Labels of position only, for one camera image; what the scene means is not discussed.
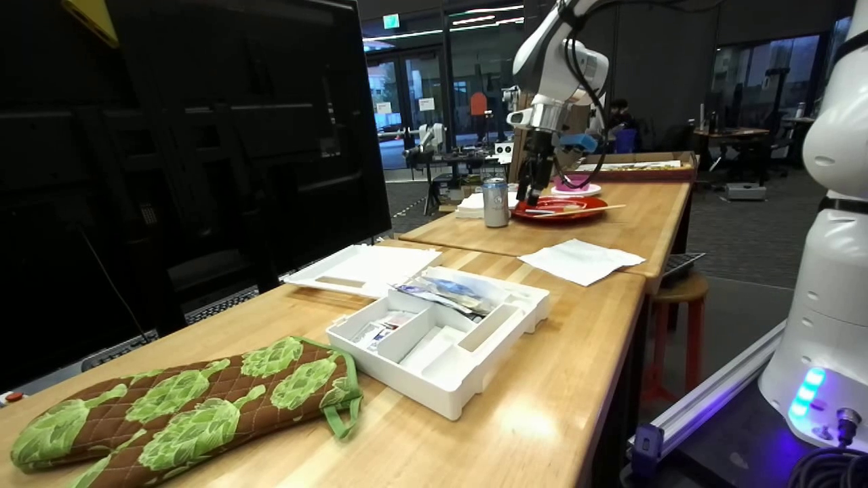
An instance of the blue light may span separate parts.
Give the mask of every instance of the blue light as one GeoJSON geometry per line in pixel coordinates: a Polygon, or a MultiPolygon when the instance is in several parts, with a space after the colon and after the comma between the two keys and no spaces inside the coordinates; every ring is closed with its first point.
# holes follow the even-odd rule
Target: blue light
{"type": "Polygon", "coordinates": [[[806,405],[790,405],[790,419],[806,419],[807,408],[806,405]]]}
{"type": "Polygon", "coordinates": [[[806,385],[819,389],[821,381],[823,381],[823,369],[810,369],[810,373],[806,375],[806,385]]]}
{"type": "Polygon", "coordinates": [[[810,405],[815,400],[815,392],[807,392],[807,389],[798,389],[798,400],[810,405]]]}
{"type": "Polygon", "coordinates": [[[799,419],[807,416],[807,408],[815,400],[821,381],[823,381],[823,369],[807,369],[802,385],[798,389],[798,393],[794,393],[794,400],[790,405],[790,419],[792,421],[799,421],[799,419]]]}
{"type": "Polygon", "coordinates": [[[400,16],[398,15],[385,15],[381,16],[381,31],[398,31],[400,28],[400,16]]]}

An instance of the computer monitor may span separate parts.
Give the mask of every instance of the computer monitor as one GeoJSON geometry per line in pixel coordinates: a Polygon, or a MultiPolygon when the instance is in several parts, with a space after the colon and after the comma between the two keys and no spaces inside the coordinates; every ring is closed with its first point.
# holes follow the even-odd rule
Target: computer monitor
{"type": "Polygon", "coordinates": [[[354,4],[105,7],[0,7],[0,392],[391,228],[354,4]]]}

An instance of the white tray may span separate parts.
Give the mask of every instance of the white tray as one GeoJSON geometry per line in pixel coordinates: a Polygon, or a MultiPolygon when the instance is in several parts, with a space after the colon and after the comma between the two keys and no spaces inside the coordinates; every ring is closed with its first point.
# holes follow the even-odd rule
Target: white tray
{"type": "Polygon", "coordinates": [[[457,421],[464,405],[491,382],[499,355],[548,314],[548,291],[453,268],[425,268],[413,282],[430,276],[482,294],[488,314],[472,320],[453,308],[391,291],[335,320],[327,341],[349,352],[361,373],[457,421]]]}

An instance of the cable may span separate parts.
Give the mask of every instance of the cable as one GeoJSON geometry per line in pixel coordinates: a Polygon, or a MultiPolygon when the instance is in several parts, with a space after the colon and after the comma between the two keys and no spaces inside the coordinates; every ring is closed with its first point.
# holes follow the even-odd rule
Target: cable
{"type": "Polygon", "coordinates": [[[848,447],[860,423],[860,412],[838,409],[838,447],[802,459],[790,478],[790,488],[868,488],[868,455],[848,447]]]}
{"type": "Polygon", "coordinates": [[[128,301],[128,299],[125,299],[125,294],[117,287],[117,282],[111,280],[111,274],[107,274],[107,268],[105,268],[105,264],[103,264],[99,252],[95,251],[95,245],[90,241],[90,236],[87,236],[80,228],[78,228],[78,240],[84,241],[84,248],[87,248],[87,251],[90,251],[90,256],[95,259],[95,264],[97,264],[97,268],[99,268],[99,274],[103,274],[105,286],[111,287],[111,294],[117,297],[117,301],[121,304],[121,309],[128,313],[128,317],[133,320],[135,331],[140,335],[144,328],[140,328],[140,324],[139,324],[139,317],[135,317],[135,313],[133,313],[130,301],[128,301]]]}
{"type": "Polygon", "coordinates": [[[598,175],[598,168],[601,168],[601,163],[604,163],[604,154],[608,154],[608,140],[604,140],[604,134],[608,134],[608,112],[604,112],[597,91],[592,88],[592,83],[588,83],[588,79],[582,77],[582,70],[579,70],[579,60],[575,58],[575,43],[579,43],[579,41],[575,38],[575,32],[569,32],[566,41],[563,41],[563,46],[560,46],[563,66],[566,66],[566,70],[575,77],[575,83],[582,88],[582,93],[592,97],[592,106],[594,106],[594,112],[597,112],[598,119],[601,119],[601,152],[598,152],[598,160],[597,160],[594,172],[586,175],[579,182],[573,182],[558,163],[556,163],[556,175],[558,175],[558,179],[560,179],[566,187],[586,187],[586,186],[598,175]]]}
{"type": "Polygon", "coordinates": [[[868,487],[868,455],[848,447],[826,447],[802,459],[790,488],[866,488],[868,487]]]}

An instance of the white robot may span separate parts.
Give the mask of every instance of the white robot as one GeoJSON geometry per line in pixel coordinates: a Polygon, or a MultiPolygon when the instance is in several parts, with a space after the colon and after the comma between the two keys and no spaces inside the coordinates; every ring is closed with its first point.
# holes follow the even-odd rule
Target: white robot
{"type": "Polygon", "coordinates": [[[802,163],[826,187],[762,396],[814,445],[868,453],[868,0],[857,0],[802,163]]]}
{"type": "MultiPolygon", "coordinates": [[[[533,93],[510,115],[531,141],[517,172],[517,198],[528,207],[550,186],[558,118],[575,91],[601,112],[608,58],[575,32],[597,0],[556,0],[524,41],[513,73],[533,93]]],[[[845,54],[834,64],[802,160],[826,187],[826,207],[807,230],[792,309],[781,341],[758,375],[758,393],[790,428],[821,447],[868,450],[868,0],[857,0],[845,54]]]]}
{"type": "Polygon", "coordinates": [[[597,0],[558,0],[513,60],[514,85],[533,95],[528,108],[507,115],[507,125],[528,130],[526,154],[517,167],[517,202],[528,207],[536,207],[540,192],[550,186],[552,144],[566,102],[582,93],[597,108],[598,134],[604,130],[608,58],[577,41],[577,31],[594,7],[597,0]]]}
{"type": "Polygon", "coordinates": [[[417,152],[425,152],[425,154],[440,154],[444,146],[444,127],[442,123],[434,123],[434,125],[419,125],[417,127],[417,152]]]}

